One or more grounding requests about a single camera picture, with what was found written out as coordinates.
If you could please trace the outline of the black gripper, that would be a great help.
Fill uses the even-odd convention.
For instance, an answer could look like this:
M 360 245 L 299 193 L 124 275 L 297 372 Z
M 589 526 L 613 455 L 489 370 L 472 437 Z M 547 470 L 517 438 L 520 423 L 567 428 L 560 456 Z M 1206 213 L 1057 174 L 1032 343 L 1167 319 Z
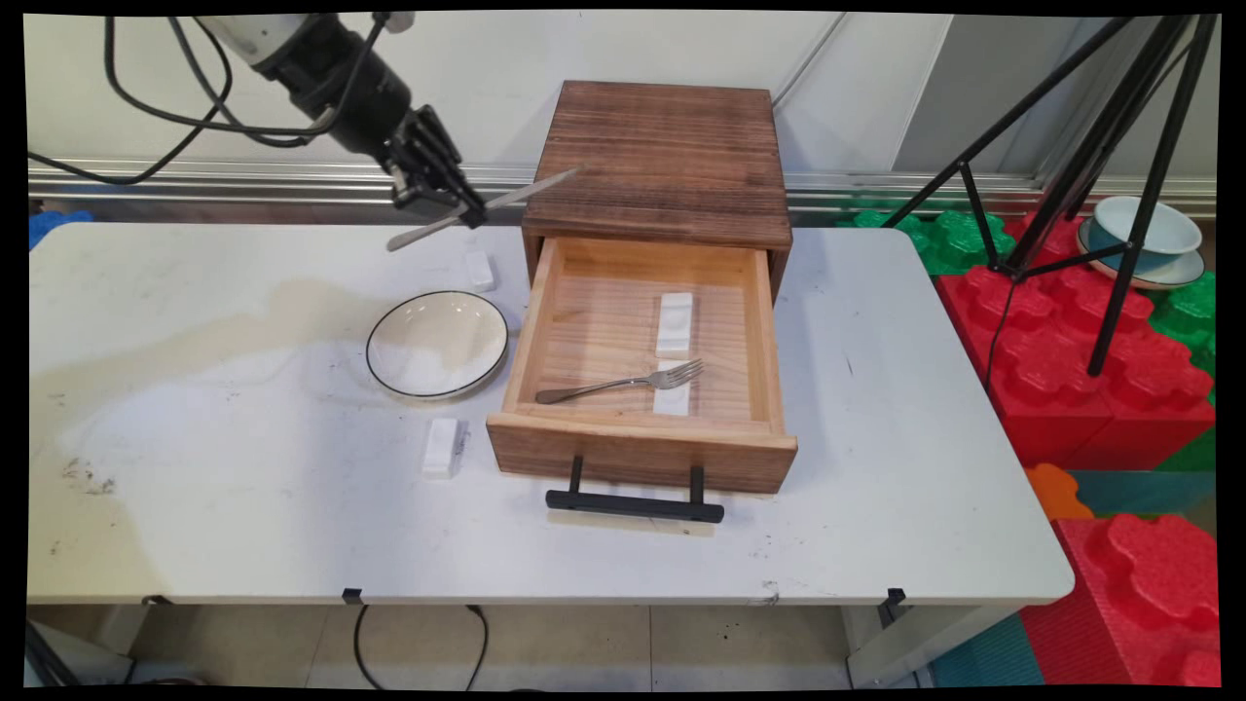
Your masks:
M 384 30 L 399 32 L 411 14 L 374 14 L 363 37 L 336 14 L 264 15 L 259 22 L 259 72 L 287 88 L 312 120 L 302 129 L 270 131 L 270 144 L 307 144 L 329 134 L 353 154 L 388 159 L 392 205 L 441 218 L 462 207 L 464 225 L 487 220 L 486 203 L 461 169 L 461 156 L 431 105 L 417 108 L 412 138 L 411 92 L 374 52 Z

